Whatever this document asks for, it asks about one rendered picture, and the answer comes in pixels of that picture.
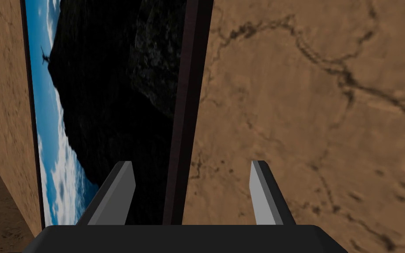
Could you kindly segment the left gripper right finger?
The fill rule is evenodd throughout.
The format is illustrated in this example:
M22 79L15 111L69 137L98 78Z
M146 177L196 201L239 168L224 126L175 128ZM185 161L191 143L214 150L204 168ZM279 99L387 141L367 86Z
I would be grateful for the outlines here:
M263 160L251 162L249 192L257 225L295 225L269 164Z

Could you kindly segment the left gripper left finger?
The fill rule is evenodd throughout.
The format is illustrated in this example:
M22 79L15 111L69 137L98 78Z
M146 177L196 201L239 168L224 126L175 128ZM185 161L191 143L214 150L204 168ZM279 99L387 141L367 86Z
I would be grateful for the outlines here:
M132 162L119 161L76 224L124 225L135 187Z

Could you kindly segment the dark framed landscape picture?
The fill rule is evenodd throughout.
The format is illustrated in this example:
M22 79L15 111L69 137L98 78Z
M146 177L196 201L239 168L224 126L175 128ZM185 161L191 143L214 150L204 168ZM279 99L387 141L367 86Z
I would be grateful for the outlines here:
M40 227L85 224L111 173L126 225L181 225L214 0L19 0Z

